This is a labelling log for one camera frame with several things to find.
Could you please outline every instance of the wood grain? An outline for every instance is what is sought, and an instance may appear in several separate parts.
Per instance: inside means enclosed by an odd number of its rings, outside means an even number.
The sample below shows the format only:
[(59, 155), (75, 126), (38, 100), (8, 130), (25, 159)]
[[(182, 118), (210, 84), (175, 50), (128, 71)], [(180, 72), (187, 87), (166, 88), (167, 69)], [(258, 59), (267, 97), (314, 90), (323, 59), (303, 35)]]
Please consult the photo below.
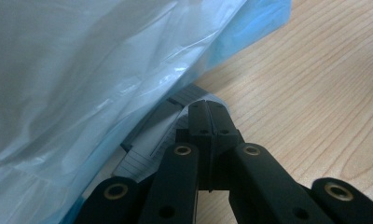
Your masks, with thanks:
[[(332, 176), (373, 200), (373, 1), (293, 1), (291, 20), (196, 84), (299, 183)], [(236, 223), (201, 192), (198, 223)]]

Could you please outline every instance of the plastic wrapping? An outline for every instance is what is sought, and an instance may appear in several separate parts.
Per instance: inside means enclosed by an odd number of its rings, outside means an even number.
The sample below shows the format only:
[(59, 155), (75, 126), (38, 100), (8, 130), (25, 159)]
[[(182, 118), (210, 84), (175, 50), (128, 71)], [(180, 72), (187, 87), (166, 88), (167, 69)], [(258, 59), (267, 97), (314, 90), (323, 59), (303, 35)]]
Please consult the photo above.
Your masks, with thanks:
[(217, 37), (242, 5), (0, 1), (0, 223), (58, 223), (161, 98), (232, 53)]

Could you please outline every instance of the wooden table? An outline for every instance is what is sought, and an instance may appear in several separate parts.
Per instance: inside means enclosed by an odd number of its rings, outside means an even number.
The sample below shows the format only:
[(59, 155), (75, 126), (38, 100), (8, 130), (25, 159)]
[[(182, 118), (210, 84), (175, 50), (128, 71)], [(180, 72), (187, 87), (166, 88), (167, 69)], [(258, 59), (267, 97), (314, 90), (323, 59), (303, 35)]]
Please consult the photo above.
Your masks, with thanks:
[[(290, 22), (196, 84), (297, 182), (332, 176), (373, 200), (373, 0), (295, 0)], [(197, 222), (236, 223), (228, 193), (201, 192)]]

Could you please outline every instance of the plastic bag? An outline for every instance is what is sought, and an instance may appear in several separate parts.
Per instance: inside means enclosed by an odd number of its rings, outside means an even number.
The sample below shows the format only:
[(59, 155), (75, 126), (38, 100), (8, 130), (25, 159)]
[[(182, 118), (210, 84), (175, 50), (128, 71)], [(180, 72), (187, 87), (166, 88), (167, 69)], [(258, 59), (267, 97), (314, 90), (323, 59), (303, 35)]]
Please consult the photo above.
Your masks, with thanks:
[(0, 1), (0, 223), (58, 223), (161, 98), (245, 47), (219, 36), (242, 5)]

